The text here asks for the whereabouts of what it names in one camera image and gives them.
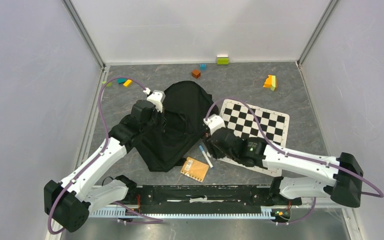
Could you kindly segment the black student backpack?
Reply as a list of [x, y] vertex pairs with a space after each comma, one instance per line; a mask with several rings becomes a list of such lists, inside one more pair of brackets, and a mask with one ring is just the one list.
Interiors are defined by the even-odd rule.
[[164, 94], [163, 123], [147, 132], [135, 146], [151, 172], [168, 172], [180, 165], [205, 135], [207, 113], [219, 113], [216, 106], [212, 107], [213, 96], [195, 81], [174, 83]]

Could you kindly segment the black white chessboard mat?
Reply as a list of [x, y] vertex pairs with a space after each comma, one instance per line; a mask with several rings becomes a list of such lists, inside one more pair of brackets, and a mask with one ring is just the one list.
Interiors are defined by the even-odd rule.
[[[281, 147], [285, 147], [289, 131], [290, 116], [286, 113], [265, 109], [255, 105], [249, 105], [249, 107], [254, 111], [267, 139]], [[249, 137], [263, 138], [254, 117], [239, 101], [225, 99], [222, 103], [220, 116], [224, 120], [225, 126], [228, 129], [233, 130], [236, 136], [243, 139]], [[227, 157], [220, 158], [219, 160], [271, 177], [280, 177], [282, 175], [282, 170], [279, 168], [267, 168], [262, 165], [248, 167]]]

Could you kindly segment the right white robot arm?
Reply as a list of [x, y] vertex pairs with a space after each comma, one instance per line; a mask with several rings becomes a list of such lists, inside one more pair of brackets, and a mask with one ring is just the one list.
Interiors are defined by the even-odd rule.
[[364, 172], [350, 153], [343, 152], [339, 157], [309, 154], [260, 137], [240, 138], [228, 128], [207, 134], [203, 143], [216, 159], [299, 174], [298, 178], [283, 176], [273, 180], [268, 196], [275, 204], [296, 198], [330, 198], [345, 207], [361, 205]]

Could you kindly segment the white blue marker pen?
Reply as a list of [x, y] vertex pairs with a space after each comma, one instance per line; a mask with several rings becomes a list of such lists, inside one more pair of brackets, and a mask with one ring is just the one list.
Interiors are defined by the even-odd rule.
[[199, 147], [201, 153], [203, 154], [207, 164], [209, 165], [209, 168], [213, 169], [214, 165], [212, 164], [211, 160], [209, 159], [209, 156], [208, 156], [207, 152], [205, 151], [205, 149], [203, 148], [203, 146], [200, 144], [198, 147]]

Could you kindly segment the brown spiral notebook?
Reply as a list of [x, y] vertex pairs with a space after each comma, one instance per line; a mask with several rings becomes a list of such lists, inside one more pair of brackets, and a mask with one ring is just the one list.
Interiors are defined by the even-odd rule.
[[194, 158], [187, 157], [180, 173], [202, 183], [207, 175], [210, 166]]

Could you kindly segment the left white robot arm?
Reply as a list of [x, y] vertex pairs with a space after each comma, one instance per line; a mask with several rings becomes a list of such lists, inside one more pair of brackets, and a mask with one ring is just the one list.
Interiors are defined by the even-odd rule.
[[119, 200], [131, 204], [136, 200], [137, 190], [121, 180], [113, 180], [109, 187], [100, 187], [95, 191], [92, 187], [146, 133], [161, 124], [163, 112], [162, 100], [138, 100], [130, 114], [106, 134], [91, 157], [61, 181], [50, 180], [44, 186], [44, 211], [48, 214], [48, 231], [51, 234], [61, 233], [52, 229], [52, 221], [73, 233], [84, 225], [92, 210], [98, 206], [104, 207]]

